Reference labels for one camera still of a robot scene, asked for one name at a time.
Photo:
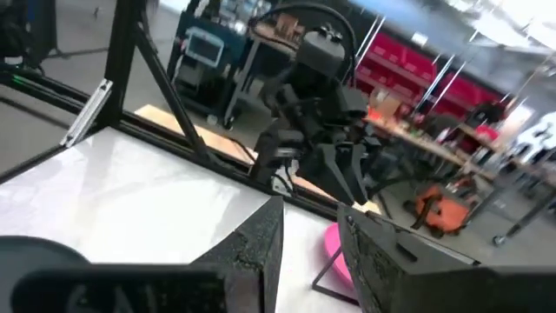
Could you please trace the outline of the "orange bag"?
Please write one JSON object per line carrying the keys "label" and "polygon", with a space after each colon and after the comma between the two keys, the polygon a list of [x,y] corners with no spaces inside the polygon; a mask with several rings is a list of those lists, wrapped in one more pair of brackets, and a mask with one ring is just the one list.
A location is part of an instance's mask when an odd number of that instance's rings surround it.
{"label": "orange bag", "polygon": [[470,211],[468,203],[438,183],[429,184],[414,200],[406,200],[402,207],[415,216],[411,229],[427,227],[435,238],[458,235],[465,228]]}

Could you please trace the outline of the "red storage bins rack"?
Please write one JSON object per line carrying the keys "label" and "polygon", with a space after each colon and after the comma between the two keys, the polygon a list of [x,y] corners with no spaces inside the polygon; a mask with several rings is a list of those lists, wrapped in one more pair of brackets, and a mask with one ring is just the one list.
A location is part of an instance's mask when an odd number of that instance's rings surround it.
{"label": "red storage bins rack", "polygon": [[467,74],[455,64],[442,73],[447,60],[447,57],[441,57],[436,61],[430,52],[381,32],[374,37],[357,66],[357,86],[367,93],[379,88],[405,104],[416,105],[439,79],[430,96],[433,112],[459,118],[465,117],[480,103],[509,102],[502,91]]}

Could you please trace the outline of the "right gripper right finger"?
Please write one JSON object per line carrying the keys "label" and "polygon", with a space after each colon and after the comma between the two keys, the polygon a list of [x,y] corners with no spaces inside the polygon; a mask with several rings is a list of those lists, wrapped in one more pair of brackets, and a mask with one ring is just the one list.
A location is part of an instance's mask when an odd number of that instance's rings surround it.
{"label": "right gripper right finger", "polygon": [[373,212],[337,209],[363,313],[556,313],[556,267],[490,266]]}

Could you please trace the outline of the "wooden floor board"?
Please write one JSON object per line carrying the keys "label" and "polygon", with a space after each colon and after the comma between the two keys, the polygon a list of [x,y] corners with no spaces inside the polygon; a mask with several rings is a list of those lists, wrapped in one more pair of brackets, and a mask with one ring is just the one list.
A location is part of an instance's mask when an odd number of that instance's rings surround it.
{"label": "wooden floor board", "polygon": [[[177,133],[182,135],[181,128],[179,127],[179,124],[175,119],[174,115],[168,113],[165,110],[159,109],[154,105],[146,104],[142,106],[140,109],[136,110],[135,114],[138,115],[139,117],[146,118],[150,122],[154,122],[159,126],[165,127],[169,130],[176,131]],[[199,136],[203,139],[205,144],[207,144],[209,147],[216,149],[219,152],[223,152],[227,155],[230,155],[238,161],[244,162],[248,165],[252,165],[254,161],[250,158],[250,156],[257,157],[257,153],[254,152],[252,149],[247,148],[247,152],[245,152],[240,147],[240,144],[234,143],[231,139],[225,136],[221,136],[217,133],[214,133],[211,130],[205,129],[197,125],[195,126],[195,130],[197,131]],[[327,194],[325,191],[319,189],[312,183],[294,174],[293,168],[290,168],[288,170],[288,173],[290,174],[293,183],[297,187],[303,187],[310,191],[315,192],[316,194],[319,194],[329,199],[333,199],[333,197]],[[381,207],[372,201],[367,201],[363,205],[354,203],[352,207],[361,212],[373,211],[373,213],[376,213],[378,215],[382,214]]]}

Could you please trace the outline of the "metal leg with caster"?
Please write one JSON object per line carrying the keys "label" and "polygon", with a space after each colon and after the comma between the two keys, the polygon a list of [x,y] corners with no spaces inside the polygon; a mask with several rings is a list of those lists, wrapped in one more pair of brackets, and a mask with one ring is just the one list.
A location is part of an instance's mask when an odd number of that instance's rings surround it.
{"label": "metal leg with caster", "polygon": [[526,226],[531,224],[544,211],[556,207],[556,192],[544,197],[533,206],[520,220],[518,220],[504,235],[497,235],[492,238],[492,244],[500,247],[505,242],[517,236]]}

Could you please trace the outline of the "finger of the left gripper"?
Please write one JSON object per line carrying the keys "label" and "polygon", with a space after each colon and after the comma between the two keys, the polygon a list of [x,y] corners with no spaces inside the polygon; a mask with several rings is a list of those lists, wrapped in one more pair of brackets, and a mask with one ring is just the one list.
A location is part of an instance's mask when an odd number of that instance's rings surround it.
{"label": "finger of the left gripper", "polygon": [[365,147],[362,144],[355,144],[351,150],[348,167],[349,187],[354,196],[354,200],[358,204],[365,204],[368,201],[363,172],[361,170],[361,160],[364,157],[364,153]]}
{"label": "finger of the left gripper", "polygon": [[354,203],[354,195],[335,161],[332,144],[320,143],[300,160],[298,176],[346,205]]}

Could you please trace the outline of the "black stand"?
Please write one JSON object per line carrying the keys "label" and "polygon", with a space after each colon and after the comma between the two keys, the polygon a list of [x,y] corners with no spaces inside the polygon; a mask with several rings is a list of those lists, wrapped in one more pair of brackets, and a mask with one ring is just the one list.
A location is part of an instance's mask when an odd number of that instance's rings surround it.
{"label": "black stand", "polygon": [[21,57],[21,65],[43,70],[57,49],[56,0],[0,0],[0,60]]}

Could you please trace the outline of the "cardboard box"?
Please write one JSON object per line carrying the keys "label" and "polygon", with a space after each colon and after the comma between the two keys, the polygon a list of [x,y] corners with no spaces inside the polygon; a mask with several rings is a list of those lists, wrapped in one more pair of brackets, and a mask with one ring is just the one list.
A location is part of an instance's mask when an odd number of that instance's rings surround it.
{"label": "cardboard box", "polygon": [[369,112],[372,116],[385,119],[392,118],[401,106],[402,101],[383,89],[374,89],[369,96]]}

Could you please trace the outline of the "pink plate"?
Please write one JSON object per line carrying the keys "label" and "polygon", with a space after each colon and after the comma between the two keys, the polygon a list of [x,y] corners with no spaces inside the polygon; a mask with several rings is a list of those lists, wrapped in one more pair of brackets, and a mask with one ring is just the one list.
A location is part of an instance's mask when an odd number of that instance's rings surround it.
{"label": "pink plate", "polygon": [[[341,249],[338,223],[332,223],[326,228],[323,240],[325,253],[329,258],[332,258],[337,250]],[[332,269],[346,287],[351,290],[354,289],[354,284],[342,253],[340,253],[339,256],[337,256],[333,261]]]}

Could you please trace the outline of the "silver aluminium bracket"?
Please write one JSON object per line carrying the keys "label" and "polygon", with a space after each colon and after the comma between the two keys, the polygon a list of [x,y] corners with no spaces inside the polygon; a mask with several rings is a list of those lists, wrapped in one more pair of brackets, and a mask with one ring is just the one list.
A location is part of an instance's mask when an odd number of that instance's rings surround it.
{"label": "silver aluminium bracket", "polygon": [[60,145],[69,148],[83,140],[99,112],[106,104],[112,91],[113,82],[104,78],[89,98],[75,121],[69,127]]}

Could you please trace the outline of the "wooden workbench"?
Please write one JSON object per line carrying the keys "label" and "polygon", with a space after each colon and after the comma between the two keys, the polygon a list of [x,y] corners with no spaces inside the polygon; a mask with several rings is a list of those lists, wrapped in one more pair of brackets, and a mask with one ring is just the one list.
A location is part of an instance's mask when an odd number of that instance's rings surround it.
{"label": "wooden workbench", "polygon": [[388,122],[384,118],[367,117],[366,121],[371,123],[373,126],[386,131],[389,135],[398,137],[407,143],[411,143],[414,146],[422,148],[427,152],[432,152],[451,163],[463,167],[467,171],[472,171],[477,175],[482,176],[486,180],[493,181],[496,178],[496,174],[482,169],[477,163],[472,161],[471,157],[465,155],[463,152],[450,150],[448,147],[442,146],[440,143],[435,142],[429,137],[414,136],[408,131],[402,129],[396,123]]}

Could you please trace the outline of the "blue cart with screen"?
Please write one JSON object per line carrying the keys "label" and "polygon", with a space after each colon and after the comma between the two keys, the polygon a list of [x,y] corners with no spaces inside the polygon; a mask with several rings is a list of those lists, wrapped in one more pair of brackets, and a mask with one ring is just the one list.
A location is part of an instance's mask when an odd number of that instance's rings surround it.
{"label": "blue cart with screen", "polygon": [[184,10],[167,66],[184,105],[231,129],[237,116],[231,102],[252,43],[241,30]]}

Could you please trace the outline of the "black aluminium rig frame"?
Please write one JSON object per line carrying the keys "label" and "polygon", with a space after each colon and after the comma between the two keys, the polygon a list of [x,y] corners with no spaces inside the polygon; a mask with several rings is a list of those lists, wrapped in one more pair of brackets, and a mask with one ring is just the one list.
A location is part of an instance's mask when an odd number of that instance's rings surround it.
{"label": "black aluminium rig frame", "polygon": [[143,58],[169,106],[176,111],[177,122],[185,132],[186,158],[218,174],[259,187],[260,184],[237,169],[237,161],[232,160],[229,155],[212,150],[194,129],[183,102],[170,85],[168,75],[163,72],[156,47],[150,38],[149,20],[146,17],[146,7],[150,1],[157,0],[117,0],[106,63],[106,73],[115,83],[115,89],[109,100],[109,107],[101,110],[101,118],[97,124],[104,127],[124,120],[122,102],[127,90],[133,49],[137,48],[143,53]]}

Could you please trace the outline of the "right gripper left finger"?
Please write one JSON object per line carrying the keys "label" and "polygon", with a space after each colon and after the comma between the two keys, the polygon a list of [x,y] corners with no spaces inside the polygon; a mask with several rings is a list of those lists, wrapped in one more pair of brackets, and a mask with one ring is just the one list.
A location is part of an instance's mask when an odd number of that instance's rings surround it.
{"label": "right gripper left finger", "polygon": [[284,202],[273,196],[190,264],[92,264],[10,239],[10,313],[275,313]]}

